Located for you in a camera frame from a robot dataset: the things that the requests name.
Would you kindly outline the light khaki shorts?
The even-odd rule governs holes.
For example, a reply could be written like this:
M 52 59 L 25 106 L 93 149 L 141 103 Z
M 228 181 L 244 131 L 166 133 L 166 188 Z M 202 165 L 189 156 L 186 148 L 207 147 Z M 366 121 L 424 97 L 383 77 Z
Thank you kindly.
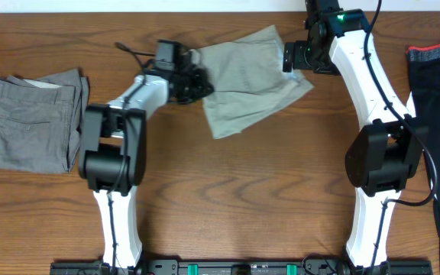
M 274 25 L 192 56 L 214 87 L 203 99 L 214 139 L 241 133 L 313 89 L 302 73 L 282 71 L 283 41 Z

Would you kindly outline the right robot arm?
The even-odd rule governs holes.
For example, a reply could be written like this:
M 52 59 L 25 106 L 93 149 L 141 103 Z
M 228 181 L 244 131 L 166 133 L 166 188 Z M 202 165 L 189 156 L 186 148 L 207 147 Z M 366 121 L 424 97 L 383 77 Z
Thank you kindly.
M 416 174 L 427 126 L 394 92 L 374 46 L 372 23 L 337 0 L 306 0 L 306 40 L 287 43 L 283 71 L 341 76 L 357 113 L 359 132 L 345 154 L 355 190 L 354 217 L 337 274 L 431 274 L 427 260 L 391 260 L 391 217 Z

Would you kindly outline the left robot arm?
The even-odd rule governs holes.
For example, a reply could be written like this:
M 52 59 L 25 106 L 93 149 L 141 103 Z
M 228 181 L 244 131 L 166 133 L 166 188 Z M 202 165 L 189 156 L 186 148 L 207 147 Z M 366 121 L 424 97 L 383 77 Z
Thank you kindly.
M 136 195 L 147 161 L 147 120 L 166 104 L 189 105 L 214 91 L 207 72 L 180 42 L 159 40 L 140 62 L 133 84 L 106 104 L 86 107 L 79 175 L 92 190 L 102 220 L 105 251 L 97 267 L 79 274 L 134 274 L 142 253 Z

